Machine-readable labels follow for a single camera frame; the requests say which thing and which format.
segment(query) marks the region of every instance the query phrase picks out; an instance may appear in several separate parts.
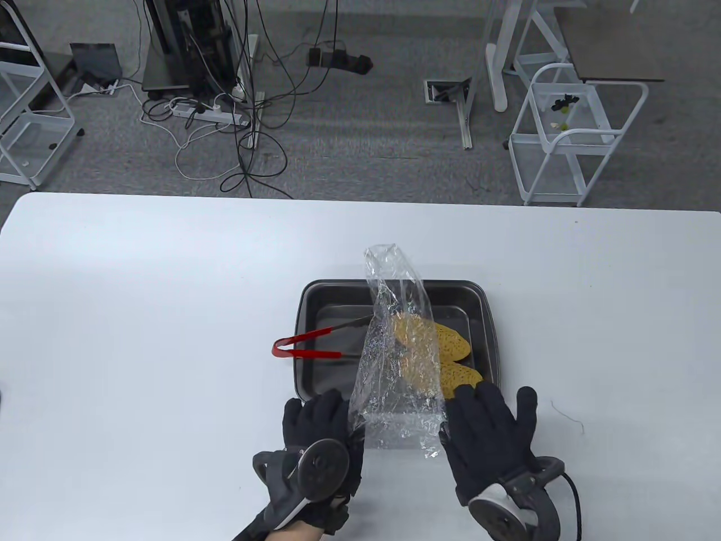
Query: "plastic bag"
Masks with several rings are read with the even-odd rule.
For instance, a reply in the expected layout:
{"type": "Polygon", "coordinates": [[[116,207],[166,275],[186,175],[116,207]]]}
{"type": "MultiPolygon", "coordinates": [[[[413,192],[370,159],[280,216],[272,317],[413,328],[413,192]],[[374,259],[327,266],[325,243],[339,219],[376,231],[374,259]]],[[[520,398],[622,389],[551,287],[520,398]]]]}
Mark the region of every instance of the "plastic bag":
{"type": "Polygon", "coordinates": [[[438,336],[423,282],[396,245],[366,250],[374,297],[350,397],[352,430],[365,426],[366,448],[440,450],[443,420],[438,336]]]}

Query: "power strip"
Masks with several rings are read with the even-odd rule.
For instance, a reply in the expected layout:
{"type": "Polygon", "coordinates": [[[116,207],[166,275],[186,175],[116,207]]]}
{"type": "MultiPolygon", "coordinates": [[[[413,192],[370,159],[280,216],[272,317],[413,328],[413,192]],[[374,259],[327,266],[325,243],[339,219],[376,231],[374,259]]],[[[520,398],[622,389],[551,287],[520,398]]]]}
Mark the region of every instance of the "power strip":
{"type": "MultiPolygon", "coordinates": [[[[195,106],[187,103],[177,103],[173,109],[173,116],[179,116],[181,118],[190,118],[195,112],[195,106]]],[[[225,113],[221,110],[220,105],[216,105],[213,109],[207,109],[204,113],[195,113],[193,120],[203,120],[204,122],[212,122],[217,124],[233,124],[233,114],[225,113]]],[[[247,116],[243,116],[240,113],[235,113],[235,125],[240,128],[245,128],[250,124],[247,116]]]]}

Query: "yellow sponge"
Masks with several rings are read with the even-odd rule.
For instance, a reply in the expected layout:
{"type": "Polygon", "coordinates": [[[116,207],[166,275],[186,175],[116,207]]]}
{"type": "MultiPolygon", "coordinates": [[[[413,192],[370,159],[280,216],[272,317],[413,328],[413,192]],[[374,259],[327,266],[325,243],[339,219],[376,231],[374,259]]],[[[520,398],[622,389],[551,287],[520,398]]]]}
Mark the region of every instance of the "yellow sponge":
{"type": "Polygon", "coordinates": [[[473,368],[456,363],[441,363],[441,391],[443,398],[450,400],[456,396],[456,388],[461,385],[476,386],[483,376],[473,368]]]}
{"type": "MultiPolygon", "coordinates": [[[[408,384],[417,391],[425,394],[433,394],[433,376],[428,362],[414,361],[412,356],[405,356],[401,360],[401,375],[408,384]]],[[[476,386],[482,382],[483,377],[477,370],[456,363],[441,363],[441,392],[446,400],[450,400],[456,394],[456,388],[461,385],[476,386]]]]}
{"type": "MultiPolygon", "coordinates": [[[[423,340],[425,336],[430,336],[427,334],[430,331],[430,321],[417,315],[398,315],[394,318],[394,324],[393,331],[396,339],[407,348],[411,347],[411,342],[418,347],[420,340],[423,340]]],[[[442,363],[462,361],[471,353],[471,345],[455,330],[438,323],[434,327],[438,336],[438,352],[442,363]]]]}

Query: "baking tray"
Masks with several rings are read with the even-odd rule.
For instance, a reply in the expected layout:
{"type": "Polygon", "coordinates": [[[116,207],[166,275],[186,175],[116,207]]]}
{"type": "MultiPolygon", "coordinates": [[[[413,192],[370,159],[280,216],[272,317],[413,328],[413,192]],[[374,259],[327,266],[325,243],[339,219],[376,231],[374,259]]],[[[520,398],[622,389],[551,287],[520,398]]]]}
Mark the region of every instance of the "baking tray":
{"type": "MultiPolygon", "coordinates": [[[[468,340],[471,354],[460,364],[476,369],[484,379],[499,384],[498,342],[488,300],[475,283],[455,280],[424,280],[433,319],[468,340]]],[[[373,314],[371,289],[365,280],[318,280],[309,283],[301,295],[296,335],[333,327],[373,314]]],[[[347,327],[309,340],[302,349],[344,351],[360,355],[367,327],[347,327]]],[[[296,393],[301,400],[330,389],[350,397],[358,371],[356,359],[294,359],[296,393]]]]}

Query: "red tongs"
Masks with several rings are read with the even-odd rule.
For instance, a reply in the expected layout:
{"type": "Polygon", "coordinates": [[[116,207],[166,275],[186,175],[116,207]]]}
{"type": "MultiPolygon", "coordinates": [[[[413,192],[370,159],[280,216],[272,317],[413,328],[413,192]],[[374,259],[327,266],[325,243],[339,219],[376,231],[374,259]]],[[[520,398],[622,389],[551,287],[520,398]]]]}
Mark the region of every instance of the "red tongs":
{"type": "Polygon", "coordinates": [[[312,330],[310,333],[302,335],[291,336],[289,338],[281,338],[276,340],[273,344],[273,356],[274,357],[293,357],[294,359],[342,359],[342,358],[358,358],[358,354],[353,353],[341,353],[340,351],[315,351],[312,349],[280,349],[281,346],[292,346],[305,342],[307,340],[313,340],[319,336],[329,335],[333,331],[343,329],[346,327],[365,327],[373,319],[372,315],[359,317],[356,320],[336,325],[335,327],[326,327],[325,329],[312,330]]]}

